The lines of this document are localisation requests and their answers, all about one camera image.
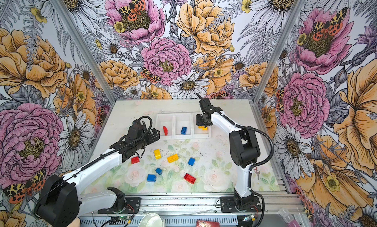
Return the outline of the blue lego long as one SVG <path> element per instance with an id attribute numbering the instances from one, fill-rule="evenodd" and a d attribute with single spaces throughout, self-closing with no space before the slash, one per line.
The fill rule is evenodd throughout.
<path id="1" fill-rule="evenodd" d="M 186 133 L 187 133 L 187 127 L 182 127 L 181 134 L 186 135 Z"/>

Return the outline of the red lego small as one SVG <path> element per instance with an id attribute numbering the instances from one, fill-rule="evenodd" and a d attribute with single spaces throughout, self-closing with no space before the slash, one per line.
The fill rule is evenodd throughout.
<path id="1" fill-rule="evenodd" d="M 137 164 L 140 162 L 140 158 L 138 156 L 131 158 L 131 164 Z"/>

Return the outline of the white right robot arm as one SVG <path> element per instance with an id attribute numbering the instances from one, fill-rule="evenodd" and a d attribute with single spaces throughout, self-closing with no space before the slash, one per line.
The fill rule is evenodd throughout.
<path id="1" fill-rule="evenodd" d="M 217 126 L 229 135 L 230 155 L 237 166 L 237 183 L 233 196 L 235 207 L 244 211 L 257 205 L 262 198 L 252 189 L 252 170 L 272 159 L 275 151 L 272 139 L 259 129 L 236 123 L 220 107 L 213 106 L 208 98 L 198 96 L 202 113 L 196 115 L 196 125 L 205 128 Z M 257 161 L 261 151 L 256 133 L 264 136 L 271 147 L 268 157 L 260 162 Z"/>

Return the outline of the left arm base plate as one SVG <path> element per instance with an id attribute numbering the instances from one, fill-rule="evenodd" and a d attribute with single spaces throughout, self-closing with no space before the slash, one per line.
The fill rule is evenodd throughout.
<path id="1" fill-rule="evenodd" d="M 117 210 L 115 207 L 104 208 L 97 211 L 98 214 L 138 214 L 141 198 L 125 198 L 124 205 Z"/>

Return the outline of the white three-compartment tray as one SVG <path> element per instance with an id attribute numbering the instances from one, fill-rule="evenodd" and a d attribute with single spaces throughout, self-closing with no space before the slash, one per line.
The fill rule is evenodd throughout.
<path id="1" fill-rule="evenodd" d="M 211 129 L 201 130 L 195 122 L 199 112 L 160 113 L 156 116 L 155 128 L 161 132 L 162 140 L 200 140 L 211 138 Z M 163 126 L 168 128 L 165 136 Z M 182 127 L 187 127 L 186 135 L 181 134 Z"/>

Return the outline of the red lego long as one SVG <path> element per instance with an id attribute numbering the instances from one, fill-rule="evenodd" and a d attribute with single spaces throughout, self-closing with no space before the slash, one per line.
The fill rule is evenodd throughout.
<path id="1" fill-rule="evenodd" d="M 195 181 L 196 181 L 196 178 L 191 176 L 190 174 L 186 173 L 184 175 L 184 180 L 186 180 L 187 182 L 189 182 L 190 184 L 195 184 Z"/>

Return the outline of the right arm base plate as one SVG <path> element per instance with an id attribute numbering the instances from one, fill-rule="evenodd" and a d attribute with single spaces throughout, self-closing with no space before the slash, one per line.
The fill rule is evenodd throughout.
<path id="1" fill-rule="evenodd" d="M 220 197 L 222 213 L 261 213 L 262 206 L 258 197 L 244 205 L 236 205 L 234 197 Z"/>

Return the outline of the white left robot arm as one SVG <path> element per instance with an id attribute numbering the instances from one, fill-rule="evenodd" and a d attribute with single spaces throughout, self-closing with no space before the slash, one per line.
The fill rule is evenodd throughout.
<path id="1" fill-rule="evenodd" d="M 122 212 L 126 200 L 119 189 L 109 187 L 91 194 L 83 194 L 83 191 L 107 171 L 132 157 L 141 158 L 138 151 L 160 139 L 160 132 L 152 126 L 153 120 L 142 116 L 132 122 L 125 136 L 93 161 L 61 177 L 52 175 L 46 179 L 34 207 L 34 215 L 53 227 L 67 227 L 89 212 L 102 209 Z"/>

